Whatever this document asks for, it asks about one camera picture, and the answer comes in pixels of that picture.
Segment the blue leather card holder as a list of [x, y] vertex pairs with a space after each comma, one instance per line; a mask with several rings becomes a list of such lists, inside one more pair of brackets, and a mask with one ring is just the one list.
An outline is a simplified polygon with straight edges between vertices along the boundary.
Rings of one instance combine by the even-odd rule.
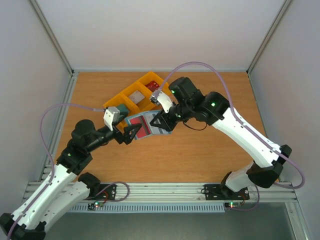
[[160, 110], [143, 111], [125, 118], [125, 122], [129, 126], [133, 124], [141, 124], [140, 130], [134, 137], [135, 140], [140, 140], [154, 135], [170, 135], [172, 133], [171, 131], [166, 131], [150, 124], [150, 122], [159, 112]]

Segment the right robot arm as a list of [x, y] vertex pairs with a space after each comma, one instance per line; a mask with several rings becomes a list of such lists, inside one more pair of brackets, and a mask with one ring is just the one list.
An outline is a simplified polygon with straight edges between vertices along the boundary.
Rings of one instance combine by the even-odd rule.
[[194, 118], [226, 134], [253, 159], [242, 169], [226, 174], [215, 190], [218, 196], [227, 200], [251, 185], [267, 189], [275, 183], [283, 171], [285, 158], [292, 152], [288, 145], [268, 140], [231, 108], [223, 95], [215, 91], [203, 95], [188, 77], [176, 79], [169, 90], [177, 103], [159, 89], [152, 93], [150, 100], [162, 109], [150, 121], [151, 126], [171, 132], [179, 122]]

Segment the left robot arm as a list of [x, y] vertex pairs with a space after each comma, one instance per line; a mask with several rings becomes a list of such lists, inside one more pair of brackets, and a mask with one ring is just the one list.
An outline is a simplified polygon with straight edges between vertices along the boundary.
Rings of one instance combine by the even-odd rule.
[[108, 126], [96, 129], [88, 119], [79, 121], [47, 178], [13, 213], [1, 215], [0, 227], [7, 239], [43, 240], [50, 227], [73, 205], [104, 193], [97, 177], [82, 172], [93, 159], [91, 152], [112, 140], [128, 145], [141, 127], [135, 123], [121, 132]]

